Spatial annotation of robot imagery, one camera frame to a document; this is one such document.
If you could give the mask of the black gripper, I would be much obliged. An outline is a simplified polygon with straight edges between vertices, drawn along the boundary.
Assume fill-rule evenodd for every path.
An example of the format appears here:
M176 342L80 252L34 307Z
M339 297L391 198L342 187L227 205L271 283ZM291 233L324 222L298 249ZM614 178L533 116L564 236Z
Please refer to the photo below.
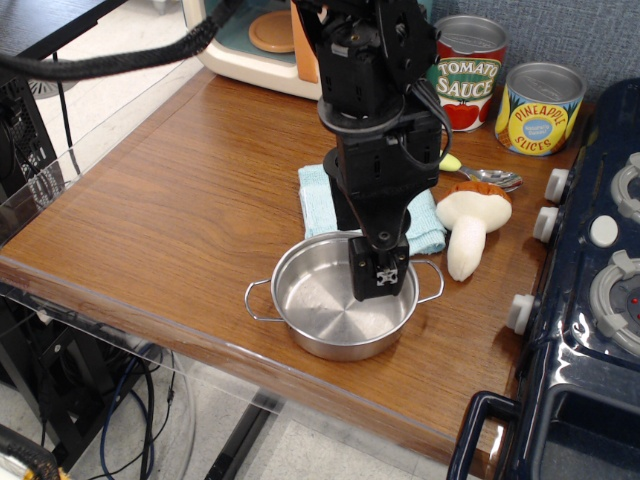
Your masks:
M407 111L378 125L328 113L322 123L336 135L323 167L338 228L365 237L348 240L354 298L397 296L409 266L408 205L438 182L441 122ZM376 253L374 264L372 249L388 251Z

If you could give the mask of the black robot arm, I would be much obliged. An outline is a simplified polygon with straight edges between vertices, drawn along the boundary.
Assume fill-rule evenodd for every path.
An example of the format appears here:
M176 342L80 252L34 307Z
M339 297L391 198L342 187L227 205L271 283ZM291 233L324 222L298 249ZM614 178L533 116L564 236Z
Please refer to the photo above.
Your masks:
M409 204L435 186L447 117L425 75L439 30L417 1L298 1L319 66L318 113L336 137L324 160L349 240L354 297L400 293L409 268Z

